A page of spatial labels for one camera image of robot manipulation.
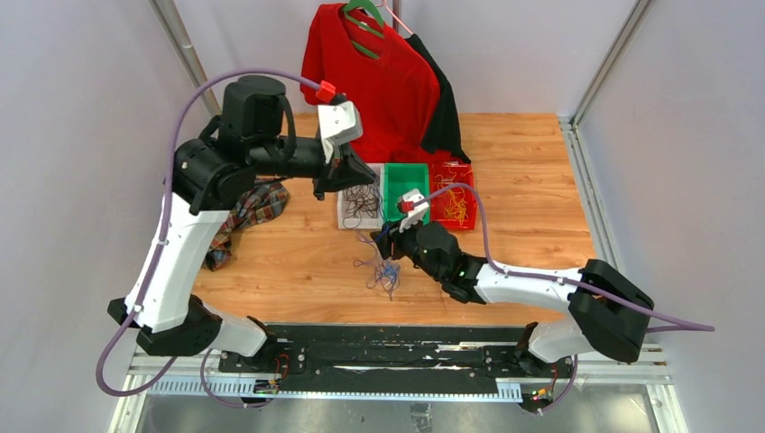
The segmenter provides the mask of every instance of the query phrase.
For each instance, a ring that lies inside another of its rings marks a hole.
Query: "red clip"
[[[325,104],[329,104],[335,95],[335,86],[324,80],[321,80],[321,83],[318,85],[318,90],[316,91],[316,97],[318,100]]]
[[[413,201],[402,201],[401,202],[401,212],[402,213],[408,213],[414,210],[414,202]]]

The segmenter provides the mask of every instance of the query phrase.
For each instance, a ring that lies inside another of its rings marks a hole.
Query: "green hanger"
[[[362,8],[365,11],[367,11],[374,20],[380,24],[380,28],[383,28],[385,25],[385,21],[383,20],[383,16],[380,15],[380,11],[377,10],[377,7],[374,6],[374,3],[372,3],[372,0],[351,0],[347,3],[347,5],[343,6],[343,13],[346,14],[346,19],[350,21],[351,23],[354,23],[361,27],[362,29],[370,32],[371,34],[383,37],[383,34],[381,32],[378,32],[377,30],[373,29],[369,24],[363,23],[361,21],[356,20],[353,16],[349,14],[349,12],[353,11],[354,9]],[[368,50],[364,46],[362,46],[360,43],[356,41],[351,41],[351,43],[354,44],[354,47],[362,52],[363,54],[366,54],[368,57],[377,60],[380,59],[380,56],[372,52],[371,50]]]
[[[372,33],[375,33],[382,38],[383,36],[382,33],[377,32],[372,27],[366,25],[366,23],[362,23],[348,14],[349,12],[358,8],[362,8],[366,12],[368,12],[372,16],[372,18],[374,18],[377,24],[380,25],[380,28],[382,29],[385,26],[385,20],[383,20],[383,16],[380,14],[380,11],[377,10],[377,6],[375,6],[374,3],[372,3],[372,0],[350,0],[345,6],[343,6],[343,12],[346,13],[346,18],[348,19],[348,21],[366,30],[369,30]]]
[[[362,46],[360,43],[358,43],[358,42],[356,42],[356,41],[351,41],[351,43],[353,43],[353,44],[354,44],[354,46],[356,47],[356,49],[357,49],[357,50],[359,50],[359,51],[360,51],[360,52],[362,52],[363,54],[366,54],[367,56],[369,56],[369,57],[370,57],[370,58],[372,58],[373,60],[377,60],[377,59],[380,59],[380,56],[378,56],[377,54],[375,54],[375,53],[373,53],[373,52],[371,52],[371,51],[367,50],[367,49],[366,49],[366,48],[364,48],[364,47],[363,47],[363,46]]]

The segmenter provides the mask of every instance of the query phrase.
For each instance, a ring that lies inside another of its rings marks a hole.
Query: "green bin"
[[[430,182],[427,164],[385,164],[385,197],[382,214],[386,221],[403,218],[397,204],[399,198],[413,189],[419,189],[423,196],[430,194]],[[430,221],[430,211],[425,214],[424,222]]]

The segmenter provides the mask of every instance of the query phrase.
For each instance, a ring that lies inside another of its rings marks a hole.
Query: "plastic tray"
[[[399,212],[399,198],[413,189],[419,189],[423,196],[430,194],[427,164],[385,164],[383,191],[383,215],[387,221],[403,218]],[[430,211],[425,214],[424,222],[430,220]]]
[[[469,164],[434,164],[430,166],[430,190],[436,192],[452,183],[474,187],[473,169]],[[475,197],[470,191],[454,188],[430,201],[433,221],[452,230],[473,230],[477,214]]]
[[[370,169],[377,174],[379,180],[378,188],[380,191],[380,197],[385,197],[385,164],[367,164]],[[372,216],[369,213],[362,213],[360,218],[352,217],[347,211],[349,209],[349,203],[346,200],[346,194],[344,191],[337,193],[337,227],[347,229],[373,229],[383,226],[383,212],[381,203],[378,207],[377,215]]]

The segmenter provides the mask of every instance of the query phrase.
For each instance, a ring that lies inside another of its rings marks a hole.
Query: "wooden table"
[[[554,115],[462,115],[461,125],[495,260],[557,269],[594,257]],[[313,136],[317,119],[299,115],[297,127]],[[356,231],[337,229],[336,194],[317,202],[309,180],[285,186],[292,198],[284,213],[235,235],[233,261],[199,273],[194,292],[205,302],[263,322],[524,326],[560,318],[519,304],[461,304],[408,259],[399,261],[401,286],[392,300],[382,288],[367,289],[372,270],[353,261],[373,249]],[[480,223],[455,233],[464,251],[484,255]]]

